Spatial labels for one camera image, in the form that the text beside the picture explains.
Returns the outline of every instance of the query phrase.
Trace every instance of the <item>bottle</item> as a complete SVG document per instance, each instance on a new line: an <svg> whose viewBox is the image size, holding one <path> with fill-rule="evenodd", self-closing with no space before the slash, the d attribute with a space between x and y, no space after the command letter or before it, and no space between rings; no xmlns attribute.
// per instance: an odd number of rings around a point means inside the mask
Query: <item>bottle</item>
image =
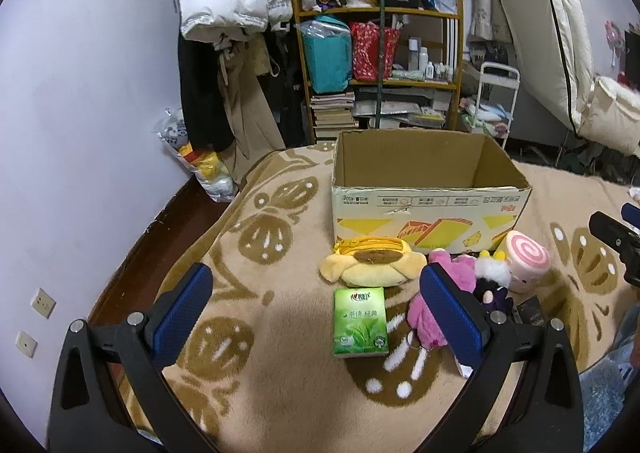
<svg viewBox="0 0 640 453"><path fill-rule="evenodd" d="M409 71L418 70L420 58L420 38L409 38Z"/></svg>
<svg viewBox="0 0 640 453"><path fill-rule="evenodd" d="M418 70L420 70L423 75L426 74L428 64L429 51L427 50L427 47L422 47L420 48L420 58L418 59Z"/></svg>

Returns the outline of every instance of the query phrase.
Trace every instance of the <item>open cardboard box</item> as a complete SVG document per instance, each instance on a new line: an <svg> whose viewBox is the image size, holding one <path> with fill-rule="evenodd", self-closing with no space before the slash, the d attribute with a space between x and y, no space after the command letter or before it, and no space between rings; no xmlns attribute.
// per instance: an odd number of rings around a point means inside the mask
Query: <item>open cardboard box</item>
<svg viewBox="0 0 640 453"><path fill-rule="evenodd" d="M428 254L495 249L531 186L494 139L425 129L343 131L335 147L335 240L396 237Z"/></svg>

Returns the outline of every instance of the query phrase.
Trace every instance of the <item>blue gripper pad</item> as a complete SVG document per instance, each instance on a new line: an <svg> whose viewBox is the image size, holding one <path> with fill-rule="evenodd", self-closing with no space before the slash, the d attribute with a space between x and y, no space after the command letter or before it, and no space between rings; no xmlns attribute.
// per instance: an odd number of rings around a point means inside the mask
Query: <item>blue gripper pad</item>
<svg viewBox="0 0 640 453"><path fill-rule="evenodd" d="M625 222L640 229L640 209L635 205L626 203L622 206L620 214Z"/></svg>
<svg viewBox="0 0 640 453"><path fill-rule="evenodd" d="M460 364L475 370L482 361L482 350L489 338L489 327L482 312L474 310L474 307L468 310L467 307L475 303L481 309L478 301L471 293L460 290L437 263L422 270L420 294Z"/></svg>
<svg viewBox="0 0 640 453"><path fill-rule="evenodd" d="M173 290L158 297L145 326L145 341L156 368L168 367L178 359L212 292L210 268L194 263Z"/></svg>

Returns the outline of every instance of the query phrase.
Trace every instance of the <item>pink plush toy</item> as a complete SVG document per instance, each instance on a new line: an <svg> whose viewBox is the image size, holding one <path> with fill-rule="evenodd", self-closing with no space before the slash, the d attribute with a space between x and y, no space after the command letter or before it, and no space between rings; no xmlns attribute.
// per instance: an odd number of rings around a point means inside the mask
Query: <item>pink plush toy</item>
<svg viewBox="0 0 640 453"><path fill-rule="evenodd" d="M473 292L476 288L475 258L472 256L461 255L452 260L444 249L434 249L429 254L429 263L439 263L460 289ZM417 331L420 344L427 350L446 346L447 340L419 292L409 302L406 320Z"/></svg>

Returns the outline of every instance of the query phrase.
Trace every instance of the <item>metal rack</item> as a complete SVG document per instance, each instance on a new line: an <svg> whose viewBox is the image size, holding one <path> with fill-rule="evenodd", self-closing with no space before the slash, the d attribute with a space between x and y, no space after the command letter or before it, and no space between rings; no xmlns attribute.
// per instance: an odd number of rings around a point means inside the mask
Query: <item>metal rack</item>
<svg viewBox="0 0 640 453"><path fill-rule="evenodd" d="M335 14L336 16L342 15L369 15L372 17L378 15L380 18L380 49L382 53L384 51L384 24L385 14L408 14L411 16L427 16L435 17L442 20L442 42L430 42L429 46L433 48L439 48L446 51L449 40L452 40L452 36L449 36L448 29L449 21L455 22L455 27L452 29L455 32L455 53L456 53L456 71L454 74L454 80L451 82L446 81L410 81L410 80L383 80L383 72L378 69L378 81L358 81L351 80L351 86L378 86L378 100L376 101L376 127L380 126L380 108L382 102L382 88L384 86L420 86L424 88L435 88L438 90L451 90L452 100L449 103L449 112L447 112L447 129L456 129L458 123L458 105L460 103L460 90L462 87L462 54L464 45L464 32L463 32L463 0L456 0L456 6L458 12L456 14L448 14L445 12L439 12L437 10L423 10L417 8L403 8L403 7L388 7L385 8L384 0L380 0L379 7L338 7L328 9L324 12L316 12L314 10L302 10L301 0L291 0L293 5L293 16L296 24L301 23L304 20L312 18L314 16L320 16L322 14ZM305 53L303 47L302 34L300 30L296 29L298 36L298 49L300 56L300 65L302 68L303 86L305 92L306 101L306 115L308 117L308 123L310 127L310 133L312 139L315 142L316 136L313 130L314 118L310 107L311 100L311 83L308 77L308 71L306 68ZM379 58L379 64L382 66L383 58Z"/></svg>
<svg viewBox="0 0 640 453"><path fill-rule="evenodd" d="M487 74L485 70L488 68L494 68L497 70L507 71L509 74L514 75L514 77L504 77L498 76L496 74ZM513 112L516 109L516 99L518 97L518 89L520 88L520 72L517 68L510 67L508 65L502 65L500 63L494 62L484 62L480 67L480 71L478 71L470 62L465 61L462 65L463 72L469 75L471 78L474 78L478 81L478 100L476 102L476 110L474 112L473 121L469 124L464 118L461 118L461 124L465 131L469 133L484 133L491 136L491 133L487 133L484 126L478 125L478 111L479 111L479 103L482 97L482 87L486 84L490 84L493 86L501 86L503 88L510 88L513 90L513 102L511 103L510 117L507 123L507 132L504 136L500 137L502 139L502 148L507 144L507 139L509 138L509 134L511 132L511 122L513 121Z"/></svg>

